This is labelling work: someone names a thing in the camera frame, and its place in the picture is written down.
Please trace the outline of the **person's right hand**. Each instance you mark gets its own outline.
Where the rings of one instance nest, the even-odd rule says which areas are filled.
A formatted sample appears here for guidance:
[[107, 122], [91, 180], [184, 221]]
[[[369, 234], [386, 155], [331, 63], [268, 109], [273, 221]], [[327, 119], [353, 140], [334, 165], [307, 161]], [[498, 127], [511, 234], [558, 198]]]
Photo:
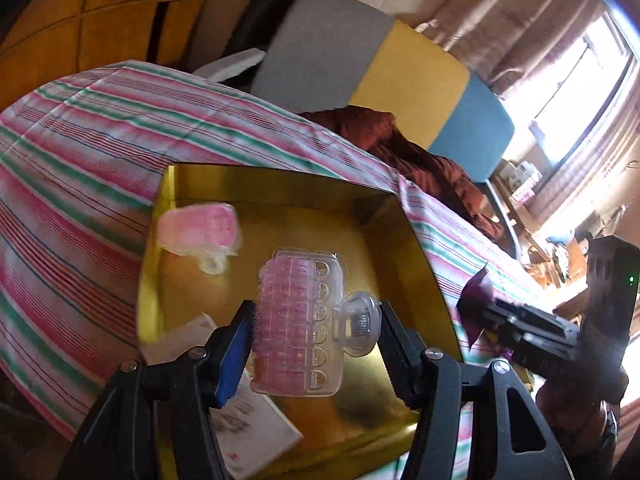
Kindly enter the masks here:
[[639, 402], [622, 408], [568, 379], [548, 379], [536, 404], [576, 479], [639, 477]]

